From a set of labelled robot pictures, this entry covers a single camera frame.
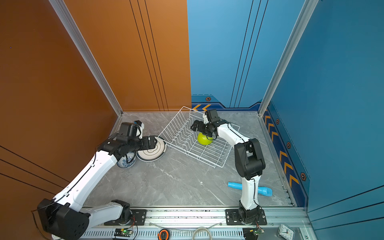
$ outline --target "robotic arm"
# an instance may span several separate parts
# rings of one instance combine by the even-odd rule
[[[207,137],[224,138],[235,149],[236,170],[242,177],[242,196],[240,199],[240,219],[245,224],[252,223],[260,214],[257,201],[258,184],[265,169],[264,156],[256,138],[249,139],[235,129],[229,122],[219,118],[216,110],[206,111],[204,121],[196,120],[191,130],[201,132]]]
[[[118,133],[105,140],[85,168],[52,200],[38,205],[43,230],[65,240],[77,240],[96,225],[116,220],[120,225],[131,219],[130,205],[113,200],[109,204],[83,208],[83,204],[104,174],[129,152],[154,149],[157,139],[143,137],[144,124],[124,122]]]

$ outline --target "metal wire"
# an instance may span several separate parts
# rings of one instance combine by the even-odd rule
[[[165,140],[168,146],[187,156],[214,168],[223,167],[231,151],[231,145],[220,136],[209,145],[201,145],[197,141],[199,132],[190,129],[195,120],[203,120],[203,114],[191,108],[182,107],[159,136]],[[236,131],[240,129],[238,125],[232,124],[231,126]]]

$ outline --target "orange tape measure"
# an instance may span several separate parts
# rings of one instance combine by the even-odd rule
[[[160,232],[157,234],[157,238],[159,240],[168,240],[169,239],[169,231],[167,229],[160,230]]]

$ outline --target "blue wall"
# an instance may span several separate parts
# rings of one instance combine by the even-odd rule
[[[383,16],[383,1],[319,1],[272,98],[308,171],[319,239],[362,226],[346,239],[369,239],[380,220],[353,222],[384,217]]]
[[[192,94],[213,95],[225,107],[260,101],[303,3],[188,0]]]

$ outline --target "clock face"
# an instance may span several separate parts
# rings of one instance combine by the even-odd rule
[[[286,240],[293,240],[293,234],[295,232],[290,229],[289,227],[287,227],[286,225],[282,224],[280,227],[279,227],[279,233],[278,235],[280,237],[282,237],[283,239],[286,239]]]

